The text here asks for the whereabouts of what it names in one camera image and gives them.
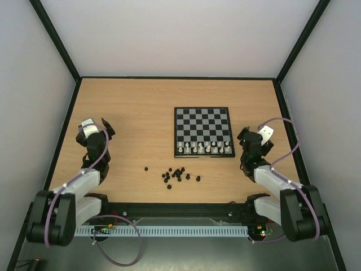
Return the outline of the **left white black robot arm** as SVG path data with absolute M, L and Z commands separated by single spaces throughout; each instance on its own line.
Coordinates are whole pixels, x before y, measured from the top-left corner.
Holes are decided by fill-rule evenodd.
M 116 134 L 105 119 L 101 124 L 88 118 L 78 126 L 76 142 L 86 148 L 80 171 L 52 190 L 39 191 L 34 199 L 27 226 L 28 242 L 67 246 L 76 229 L 100 214 L 107 196 L 92 194 L 109 172 L 109 142 Z

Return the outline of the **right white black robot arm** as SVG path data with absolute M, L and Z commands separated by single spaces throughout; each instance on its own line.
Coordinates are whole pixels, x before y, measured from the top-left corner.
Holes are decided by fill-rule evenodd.
M 331 229 L 318 189 L 296 183 L 279 173 L 266 161 L 272 149 L 273 130 L 264 126 L 258 132 L 244 127 L 237 139 L 243 148 L 240 169 L 251 181 L 264 186 L 270 195 L 257 195 L 247 205 L 246 215 L 252 221 L 266 217 L 281 226 L 285 237 L 292 241 L 316 240 Z

